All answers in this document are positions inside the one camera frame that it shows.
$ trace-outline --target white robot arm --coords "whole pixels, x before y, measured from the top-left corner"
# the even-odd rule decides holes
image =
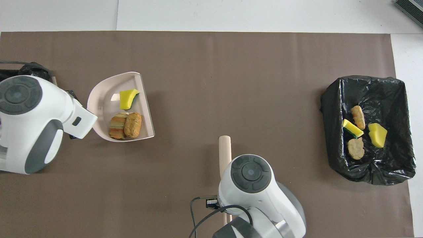
[[[240,205],[246,213],[229,208],[227,213],[239,215],[214,234],[214,238],[302,238],[305,235],[304,211],[296,197],[276,182],[273,170],[262,157],[241,155],[233,159],[219,184],[221,207]]]
[[[49,164],[63,132],[83,138],[97,116],[67,92],[39,77],[0,83],[0,170],[32,174]]]

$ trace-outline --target yellow sponge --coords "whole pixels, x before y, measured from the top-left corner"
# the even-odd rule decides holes
[[[368,127],[371,143],[378,148],[383,148],[388,131],[378,123],[370,123]]]
[[[121,101],[120,108],[122,110],[130,109],[132,106],[132,101],[134,100],[135,95],[137,95],[138,93],[140,92],[136,89],[120,91],[119,92],[119,97]]]
[[[357,138],[364,134],[362,130],[360,130],[358,127],[356,127],[347,119],[344,119],[344,121],[342,122],[342,127],[347,129],[348,132],[350,132],[354,137],[357,137]]]

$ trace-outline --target pastry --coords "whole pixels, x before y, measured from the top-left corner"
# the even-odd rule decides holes
[[[125,122],[128,113],[121,112],[116,114],[110,121],[109,136],[114,139],[123,140],[125,139]]]
[[[130,138],[136,138],[140,134],[141,115],[137,112],[130,113],[126,118],[124,132]]]
[[[364,147],[364,143],[363,143],[362,137],[358,139],[351,139],[348,141],[348,153],[355,160],[359,160],[363,158],[364,156],[363,147]]]
[[[363,110],[361,110],[361,107],[357,105],[351,108],[351,114],[354,119],[354,124],[359,129],[364,130],[364,128],[366,127],[366,124],[364,122],[364,114],[363,114]]]

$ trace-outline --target wooden handle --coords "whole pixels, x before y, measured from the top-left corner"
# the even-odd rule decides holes
[[[229,136],[219,137],[219,169],[220,178],[232,160],[231,138]]]

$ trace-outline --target brown paper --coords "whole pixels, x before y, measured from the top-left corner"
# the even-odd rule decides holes
[[[3,32],[0,59],[51,69],[83,106],[101,80],[139,72],[156,132],[129,143],[66,135],[40,173],[1,173],[1,237],[188,237],[190,200],[217,194],[222,135],[234,157],[271,164],[304,207],[307,238],[413,236],[407,183],[333,171],[319,111],[338,77],[395,77],[389,35]],[[209,212],[195,203],[197,221]],[[215,215],[199,237],[221,227]]]

